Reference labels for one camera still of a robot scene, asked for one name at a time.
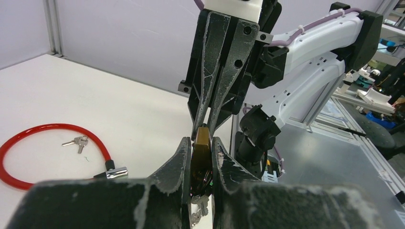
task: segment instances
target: gray table surface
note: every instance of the gray table surface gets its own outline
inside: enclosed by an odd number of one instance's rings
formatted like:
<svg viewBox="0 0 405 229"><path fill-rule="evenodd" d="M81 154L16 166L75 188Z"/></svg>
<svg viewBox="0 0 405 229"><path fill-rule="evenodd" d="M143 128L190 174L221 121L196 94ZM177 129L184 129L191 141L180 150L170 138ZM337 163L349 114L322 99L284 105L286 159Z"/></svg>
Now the gray table surface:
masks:
<svg viewBox="0 0 405 229"><path fill-rule="evenodd" d="M276 146L286 171L279 183L358 185L372 198L388 229L405 228L395 212L403 207L359 146L292 125L282 128Z"/></svg>

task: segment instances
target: red cable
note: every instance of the red cable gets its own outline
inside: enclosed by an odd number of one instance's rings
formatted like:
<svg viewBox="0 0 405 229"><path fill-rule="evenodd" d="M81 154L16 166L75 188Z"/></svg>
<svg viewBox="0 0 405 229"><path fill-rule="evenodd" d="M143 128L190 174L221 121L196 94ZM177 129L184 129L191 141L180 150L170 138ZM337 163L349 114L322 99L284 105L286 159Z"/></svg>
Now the red cable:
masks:
<svg viewBox="0 0 405 229"><path fill-rule="evenodd" d="M91 133L89 130L86 130L82 127L76 126L76 125L71 125L71 124L63 124L63 123L52 123L52 124L45 124L45 125L39 125L27 130L22 131L21 133L15 135L14 137L10 138L7 142L5 142L1 147L0 147L0 179L4 181L6 184L23 189L23 190L28 190L30 187L33 185L32 183L24 182L22 180L18 180L14 177L12 177L4 168L4 157L6 156L7 151L10 150L10 148L16 144L17 142L21 141L22 139L33 135L35 133L45 131L45 130L55 130L55 129L65 129L65 130L73 130L76 132L79 132L81 134L84 134L88 136L91 140L94 141L94 143L98 146L98 148L101 150L101 153L103 154L103 157L106 161L111 160L111 156L108 153L108 150L106 146L101 142L100 138L98 138L95 134Z"/></svg>

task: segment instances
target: bunch of keys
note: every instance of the bunch of keys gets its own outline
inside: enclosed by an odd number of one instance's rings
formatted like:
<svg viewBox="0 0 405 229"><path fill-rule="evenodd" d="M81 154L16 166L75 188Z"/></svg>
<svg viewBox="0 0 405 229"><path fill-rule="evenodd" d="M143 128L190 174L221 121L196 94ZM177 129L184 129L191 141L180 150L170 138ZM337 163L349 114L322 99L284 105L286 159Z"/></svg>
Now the bunch of keys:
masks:
<svg viewBox="0 0 405 229"><path fill-rule="evenodd" d="M88 143L88 137L87 136L80 136L80 137L75 137L72 141L63 143L62 146L68 146L72 144L79 145L79 150L77 151L78 154L81 154L83 151L83 148L87 145Z"/></svg>

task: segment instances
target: screw hole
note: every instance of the screw hole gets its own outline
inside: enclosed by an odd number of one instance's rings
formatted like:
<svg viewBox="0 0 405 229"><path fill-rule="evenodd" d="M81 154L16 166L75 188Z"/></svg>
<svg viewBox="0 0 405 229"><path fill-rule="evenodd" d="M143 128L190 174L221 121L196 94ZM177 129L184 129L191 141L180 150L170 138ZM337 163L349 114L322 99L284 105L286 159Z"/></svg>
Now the screw hole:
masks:
<svg viewBox="0 0 405 229"><path fill-rule="evenodd" d="M243 62L241 60L236 60L235 61L235 67L236 68L241 68L243 66Z"/></svg>
<svg viewBox="0 0 405 229"><path fill-rule="evenodd" d="M243 33L246 35L249 35L252 32L252 28L250 28L249 26L246 26L243 28Z"/></svg>

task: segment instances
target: table top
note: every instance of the table top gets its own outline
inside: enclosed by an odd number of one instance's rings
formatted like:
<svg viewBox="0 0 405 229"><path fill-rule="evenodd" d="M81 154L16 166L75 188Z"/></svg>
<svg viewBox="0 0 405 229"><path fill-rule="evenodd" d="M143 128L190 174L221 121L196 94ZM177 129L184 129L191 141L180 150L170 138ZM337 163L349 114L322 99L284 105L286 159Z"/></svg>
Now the table top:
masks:
<svg viewBox="0 0 405 229"><path fill-rule="evenodd" d="M187 98L50 55L0 71L0 144L15 134L48 123L68 123L95 133L116 167L130 178L147 177L189 136L192 121ZM215 133L229 143L231 120ZM68 130L34 134L17 143L4 166L26 182L91 178L105 171L92 141L61 144L80 136ZM7 225L26 191L0 181L0 228Z"/></svg>

